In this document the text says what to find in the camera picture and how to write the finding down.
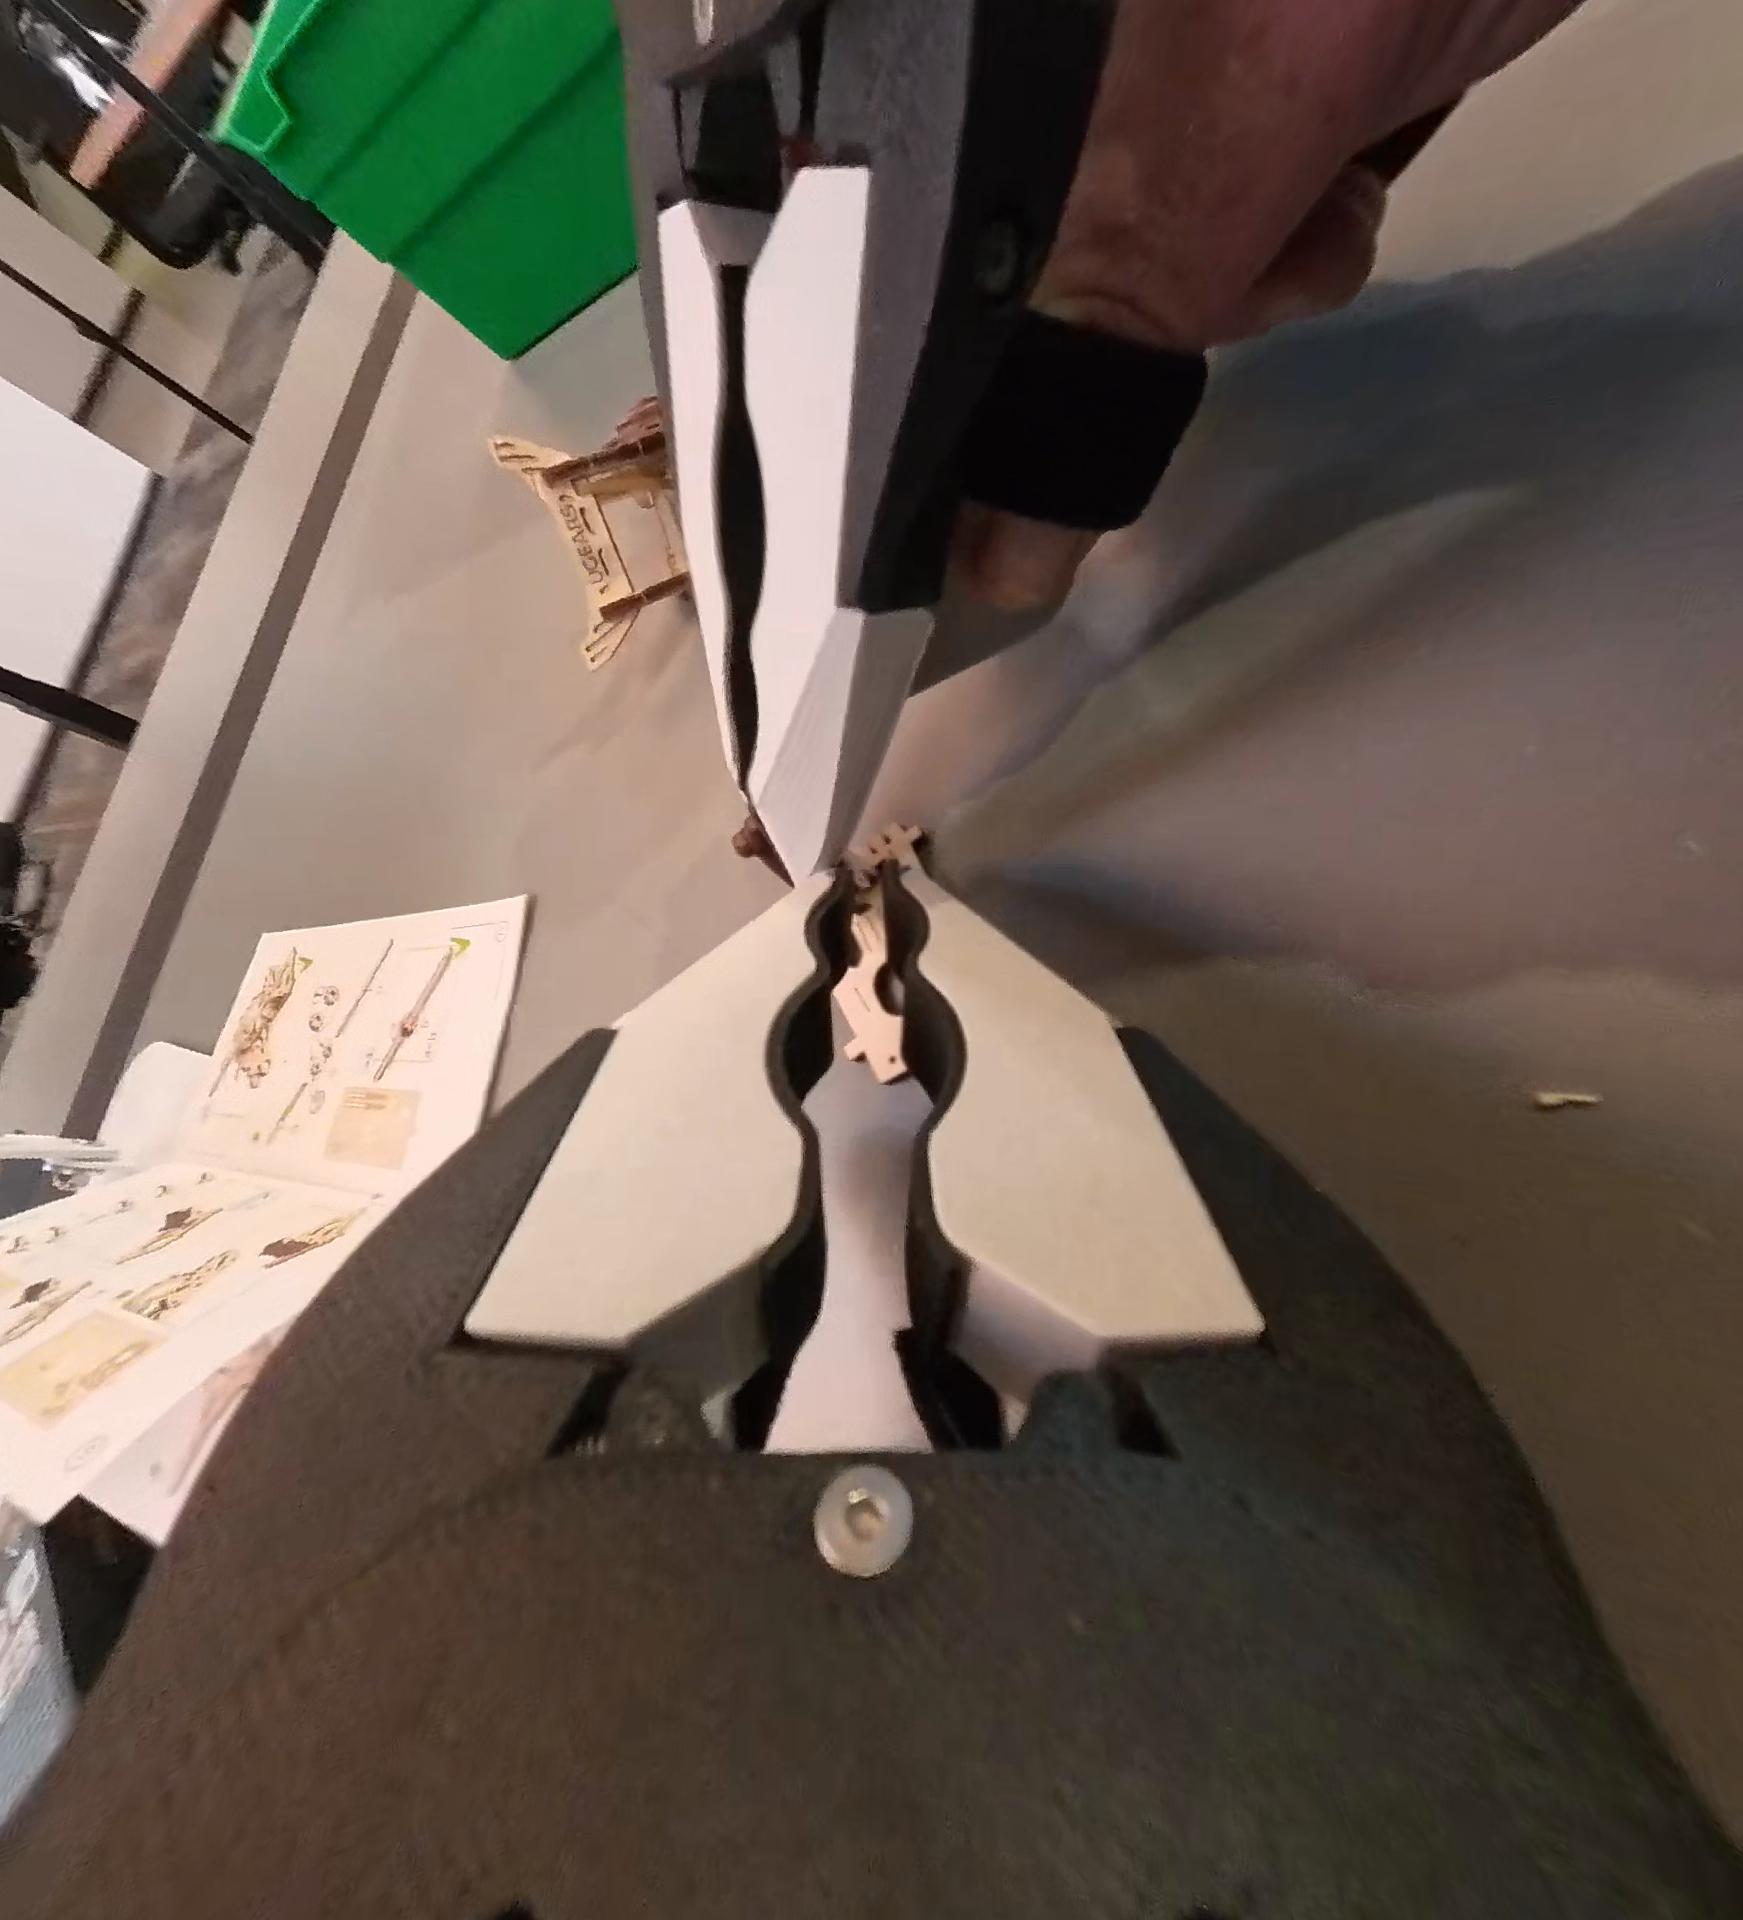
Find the person's right hand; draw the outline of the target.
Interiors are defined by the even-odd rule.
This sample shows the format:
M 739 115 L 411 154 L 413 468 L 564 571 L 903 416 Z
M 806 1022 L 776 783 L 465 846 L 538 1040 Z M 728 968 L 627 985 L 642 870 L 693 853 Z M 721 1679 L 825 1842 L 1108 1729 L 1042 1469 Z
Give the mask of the person's right hand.
M 973 420 L 955 562 L 1007 611 L 1134 525 L 1221 345 L 1347 305 L 1393 181 L 1572 2 L 1120 5 L 1051 258 Z

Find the green plastic bin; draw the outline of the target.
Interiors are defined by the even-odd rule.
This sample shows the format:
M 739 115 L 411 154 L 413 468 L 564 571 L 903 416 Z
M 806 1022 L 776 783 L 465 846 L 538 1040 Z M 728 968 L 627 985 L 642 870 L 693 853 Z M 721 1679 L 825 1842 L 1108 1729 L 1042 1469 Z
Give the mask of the green plastic bin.
M 503 360 L 638 274 L 610 2 L 273 2 L 218 122 Z

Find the instruction booklet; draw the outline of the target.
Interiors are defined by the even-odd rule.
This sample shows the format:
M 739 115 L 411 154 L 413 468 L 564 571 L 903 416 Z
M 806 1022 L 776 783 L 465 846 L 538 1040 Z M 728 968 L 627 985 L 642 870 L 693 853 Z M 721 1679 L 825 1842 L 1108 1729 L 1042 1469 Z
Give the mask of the instruction booklet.
M 259 941 L 169 1139 L 0 1221 L 0 1493 L 163 1544 L 283 1333 L 484 1122 L 528 897 Z

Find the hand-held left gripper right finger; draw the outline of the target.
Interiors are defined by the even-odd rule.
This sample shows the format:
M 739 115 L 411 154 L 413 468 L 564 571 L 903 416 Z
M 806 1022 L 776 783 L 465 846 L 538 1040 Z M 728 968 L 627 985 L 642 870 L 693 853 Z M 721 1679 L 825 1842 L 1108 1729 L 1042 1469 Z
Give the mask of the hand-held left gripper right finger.
M 899 1351 L 933 1443 L 1003 1445 L 1053 1378 L 1262 1340 L 1118 1022 L 929 873 L 886 873 L 884 918 L 931 1098 Z

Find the black office chair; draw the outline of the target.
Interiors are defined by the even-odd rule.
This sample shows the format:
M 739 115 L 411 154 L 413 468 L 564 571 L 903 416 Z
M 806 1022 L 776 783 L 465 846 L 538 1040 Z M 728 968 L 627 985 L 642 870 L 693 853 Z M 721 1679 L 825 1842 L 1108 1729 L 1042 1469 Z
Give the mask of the black office chair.
M 308 269 L 334 227 L 218 132 L 265 5 L 0 2 L 0 138 L 172 269 L 264 230 Z

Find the pale wooden model part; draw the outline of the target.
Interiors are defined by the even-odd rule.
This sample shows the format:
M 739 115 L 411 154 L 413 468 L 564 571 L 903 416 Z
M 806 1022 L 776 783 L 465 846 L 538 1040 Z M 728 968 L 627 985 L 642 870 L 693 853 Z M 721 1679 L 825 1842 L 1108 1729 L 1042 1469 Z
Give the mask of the pale wooden model part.
M 847 852 L 846 964 L 834 987 L 844 1021 L 844 1056 L 883 1087 L 911 1078 L 909 979 L 931 937 L 929 905 L 915 892 L 927 873 L 927 828 L 893 821 Z

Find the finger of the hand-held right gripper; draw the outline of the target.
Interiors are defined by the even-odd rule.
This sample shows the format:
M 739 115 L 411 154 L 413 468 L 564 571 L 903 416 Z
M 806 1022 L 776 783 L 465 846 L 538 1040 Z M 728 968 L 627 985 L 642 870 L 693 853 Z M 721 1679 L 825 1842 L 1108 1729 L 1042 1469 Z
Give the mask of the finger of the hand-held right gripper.
M 800 170 L 726 323 L 762 518 L 746 792 L 793 882 L 853 842 L 935 624 L 870 613 L 842 583 L 870 186 L 863 164 Z
M 759 774 L 753 632 L 765 578 L 765 503 L 748 410 L 748 284 L 772 215 L 716 202 L 660 217 L 668 438 L 692 590 L 726 759 L 742 794 Z

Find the wooden model stand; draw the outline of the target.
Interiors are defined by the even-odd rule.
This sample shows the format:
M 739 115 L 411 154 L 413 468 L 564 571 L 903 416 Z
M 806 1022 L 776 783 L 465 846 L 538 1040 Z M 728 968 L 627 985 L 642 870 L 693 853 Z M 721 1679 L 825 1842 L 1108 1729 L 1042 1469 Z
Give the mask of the wooden model stand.
M 586 596 L 581 656 L 597 672 L 642 618 L 693 595 L 668 420 L 658 396 L 640 400 L 591 452 L 568 455 L 495 435 L 491 455 L 545 506 Z

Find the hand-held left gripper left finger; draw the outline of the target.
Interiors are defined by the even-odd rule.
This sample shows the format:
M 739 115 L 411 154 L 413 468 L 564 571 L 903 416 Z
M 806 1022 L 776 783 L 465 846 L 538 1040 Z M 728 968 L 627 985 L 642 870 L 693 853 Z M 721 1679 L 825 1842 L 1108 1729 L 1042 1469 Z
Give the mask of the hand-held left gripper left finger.
M 832 900 L 786 897 L 628 1010 L 463 1323 L 479 1356 L 638 1371 L 777 1425 L 825 1294 L 807 1096 Z

